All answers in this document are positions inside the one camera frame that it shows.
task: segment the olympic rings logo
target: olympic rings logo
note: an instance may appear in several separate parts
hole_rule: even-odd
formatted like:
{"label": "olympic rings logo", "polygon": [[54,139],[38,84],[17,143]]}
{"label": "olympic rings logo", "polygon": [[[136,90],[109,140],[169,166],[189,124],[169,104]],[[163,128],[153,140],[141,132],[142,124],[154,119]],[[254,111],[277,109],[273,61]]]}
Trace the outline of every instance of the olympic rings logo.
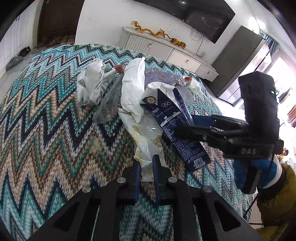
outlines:
{"label": "olympic rings logo", "polygon": [[163,107],[168,107],[169,105],[170,105],[170,100],[168,100],[168,101],[166,101],[166,102],[163,102],[162,104],[161,104],[161,106],[163,106]]}

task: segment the black television screen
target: black television screen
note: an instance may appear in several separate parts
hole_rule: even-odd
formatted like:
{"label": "black television screen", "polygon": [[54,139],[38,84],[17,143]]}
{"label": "black television screen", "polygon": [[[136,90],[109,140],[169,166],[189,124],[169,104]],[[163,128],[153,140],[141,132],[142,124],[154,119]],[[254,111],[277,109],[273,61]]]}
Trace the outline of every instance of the black television screen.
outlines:
{"label": "black television screen", "polygon": [[216,43],[235,13],[224,0],[134,0],[163,10]]}

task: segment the golden figurine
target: golden figurine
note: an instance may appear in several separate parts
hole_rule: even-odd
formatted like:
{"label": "golden figurine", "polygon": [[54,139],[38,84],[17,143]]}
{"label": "golden figurine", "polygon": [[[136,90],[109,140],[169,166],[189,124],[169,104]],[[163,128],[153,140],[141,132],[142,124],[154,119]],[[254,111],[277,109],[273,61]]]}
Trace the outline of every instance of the golden figurine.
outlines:
{"label": "golden figurine", "polygon": [[[139,23],[137,21],[132,21],[131,25],[134,25],[136,28],[135,30],[139,30],[141,33],[148,31],[150,33],[150,35],[155,36],[158,38],[158,36],[163,36],[163,38],[165,38],[165,36],[168,36],[163,30],[159,30],[156,34],[153,33],[150,29],[148,28],[142,28]],[[168,36],[168,38],[170,39],[170,42],[173,43],[176,46],[180,46],[181,48],[185,49],[186,48],[186,43],[181,42],[179,40],[177,40],[176,38],[170,38],[170,36]]]}

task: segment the gloved hand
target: gloved hand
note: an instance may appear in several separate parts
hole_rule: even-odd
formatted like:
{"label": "gloved hand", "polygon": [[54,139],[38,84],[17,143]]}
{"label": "gloved hand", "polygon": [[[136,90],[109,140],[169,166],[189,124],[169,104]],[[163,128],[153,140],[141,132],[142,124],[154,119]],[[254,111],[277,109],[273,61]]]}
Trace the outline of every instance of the gloved hand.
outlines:
{"label": "gloved hand", "polygon": [[[250,164],[257,169],[262,169],[262,173],[258,182],[258,187],[268,188],[275,184],[282,172],[281,165],[276,157],[273,156],[272,163],[268,159],[252,160]],[[234,181],[238,189],[242,189],[247,180],[248,169],[242,164],[240,160],[233,161]]]}

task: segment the zigzag patterned blanket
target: zigzag patterned blanket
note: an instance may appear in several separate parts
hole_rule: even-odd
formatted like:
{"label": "zigzag patterned blanket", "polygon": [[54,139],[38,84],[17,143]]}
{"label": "zigzag patterned blanket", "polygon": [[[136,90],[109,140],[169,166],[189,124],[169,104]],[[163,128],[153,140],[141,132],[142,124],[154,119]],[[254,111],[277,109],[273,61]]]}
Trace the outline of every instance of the zigzag patterned blanket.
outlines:
{"label": "zigzag patterned blanket", "polygon": [[[192,114],[221,114],[196,75],[145,54],[99,44],[37,54],[0,105],[0,217],[15,240],[28,239],[83,186],[106,185],[132,164],[133,140],[119,116],[92,122],[96,108],[78,105],[76,78],[93,58],[113,67],[142,56],[147,68],[199,81]],[[210,185],[239,214],[247,209],[252,196],[237,190],[232,162],[219,150],[207,147],[212,162],[192,174],[169,141],[162,145],[173,176],[195,187]],[[155,208],[154,198],[153,184],[142,183],[136,206],[123,210],[120,240],[173,238],[172,208]]]}

